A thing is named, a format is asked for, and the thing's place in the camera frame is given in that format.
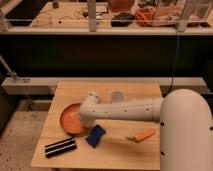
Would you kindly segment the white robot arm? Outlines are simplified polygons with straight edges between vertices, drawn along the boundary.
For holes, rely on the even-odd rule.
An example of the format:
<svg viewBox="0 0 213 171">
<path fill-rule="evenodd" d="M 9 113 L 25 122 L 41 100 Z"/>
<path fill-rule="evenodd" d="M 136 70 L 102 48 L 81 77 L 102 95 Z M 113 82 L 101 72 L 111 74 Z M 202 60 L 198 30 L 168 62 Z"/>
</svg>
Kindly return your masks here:
<svg viewBox="0 0 213 171">
<path fill-rule="evenodd" d="M 91 92 L 80 106 L 80 119 L 85 126 L 96 119 L 158 122 L 160 171 L 213 171 L 213 116 L 195 91 L 112 104 L 102 104 Z"/>
</svg>

